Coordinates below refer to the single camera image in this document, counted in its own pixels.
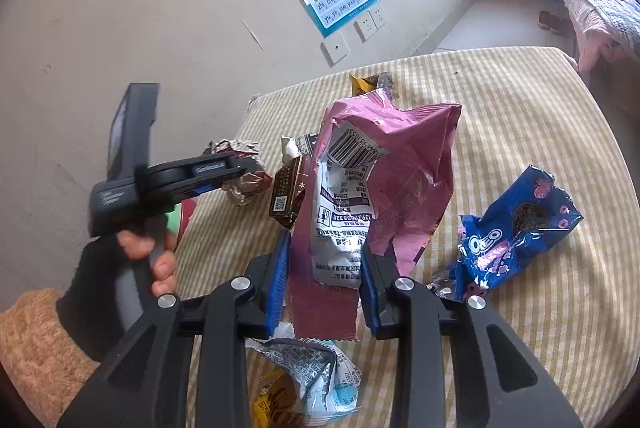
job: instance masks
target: person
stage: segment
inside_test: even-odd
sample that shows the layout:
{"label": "person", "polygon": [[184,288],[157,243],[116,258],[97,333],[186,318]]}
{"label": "person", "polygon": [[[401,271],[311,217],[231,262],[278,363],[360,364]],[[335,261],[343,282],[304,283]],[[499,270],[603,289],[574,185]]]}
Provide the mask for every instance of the person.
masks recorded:
{"label": "person", "polygon": [[[155,297],[175,293],[176,237],[152,266]],[[131,231],[85,246],[69,289],[28,291],[0,314],[0,363],[31,412],[53,428],[102,358],[124,334],[114,300],[114,281],[124,258],[140,260],[152,238]]]}

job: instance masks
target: finger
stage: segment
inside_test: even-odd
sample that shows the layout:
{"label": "finger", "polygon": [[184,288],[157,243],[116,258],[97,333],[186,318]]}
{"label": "finger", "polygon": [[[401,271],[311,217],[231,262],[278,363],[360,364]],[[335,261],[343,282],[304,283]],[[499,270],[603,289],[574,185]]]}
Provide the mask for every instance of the finger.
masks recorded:
{"label": "finger", "polygon": [[170,233],[169,231],[166,232],[166,235],[164,236],[164,244],[169,251],[175,251],[177,241],[178,239],[174,233]]}
{"label": "finger", "polygon": [[117,236],[118,243],[130,260],[140,260],[149,256],[156,244],[153,238],[138,236],[131,231],[120,231]]}
{"label": "finger", "polygon": [[175,272],[175,258],[171,251],[164,251],[153,266],[154,278],[165,280]]}
{"label": "finger", "polygon": [[151,292],[156,298],[158,298],[163,294],[175,293],[176,287],[177,281],[175,276],[171,275],[166,280],[153,282],[151,285]]}

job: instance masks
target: barcode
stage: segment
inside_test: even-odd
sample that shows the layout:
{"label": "barcode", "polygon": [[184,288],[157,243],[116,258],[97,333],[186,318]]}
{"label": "barcode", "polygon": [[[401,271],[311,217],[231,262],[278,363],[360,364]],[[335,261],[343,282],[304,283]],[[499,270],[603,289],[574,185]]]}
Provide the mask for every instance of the barcode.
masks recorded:
{"label": "barcode", "polygon": [[343,168],[354,169],[378,158],[378,152],[353,130],[348,129],[327,151],[327,156]]}
{"label": "barcode", "polygon": [[273,204],[273,210],[284,211],[286,205],[287,205],[286,197],[276,197],[276,201]]}

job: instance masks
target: baseboard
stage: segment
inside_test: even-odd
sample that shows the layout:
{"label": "baseboard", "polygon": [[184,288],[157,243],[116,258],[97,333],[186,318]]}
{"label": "baseboard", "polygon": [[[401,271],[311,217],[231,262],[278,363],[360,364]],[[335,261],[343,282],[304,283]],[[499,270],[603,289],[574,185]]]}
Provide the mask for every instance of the baseboard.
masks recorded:
{"label": "baseboard", "polygon": [[456,7],[443,19],[443,21],[433,29],[411,53],[412,56],[423,56],[431,54],[440,44],[440,42],[451,32],[456,26],[460,18],[465,15],[471,5],[476,0],[462,0]]}

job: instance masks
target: wall plate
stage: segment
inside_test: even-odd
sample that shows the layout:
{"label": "wall plate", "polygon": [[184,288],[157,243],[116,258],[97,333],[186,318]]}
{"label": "wall plate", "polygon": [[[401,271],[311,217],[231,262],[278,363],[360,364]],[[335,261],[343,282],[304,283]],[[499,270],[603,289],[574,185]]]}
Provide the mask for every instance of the wall plate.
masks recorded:
{"label": "wall plate", "polygon": [[373,18],[373,23],[375,24],[376,29],[381,29],[386,23],[385,13],[383,13],[380,7],[376,7],[371,10],[371,17]]}
{"label": "wall plate", "polygon": [[341,32],[334,32],[331,36],[322,42],[326,53],[331,58],[333,64],[336,64],[340,61],[344,56],[349,54],[349,47],[344,41]]}
{"label": "wall plate", "polygon": [[356,27],[363,42],[367,41],[378,30],[369,11],[364,11],[360,14],[353,25]]}

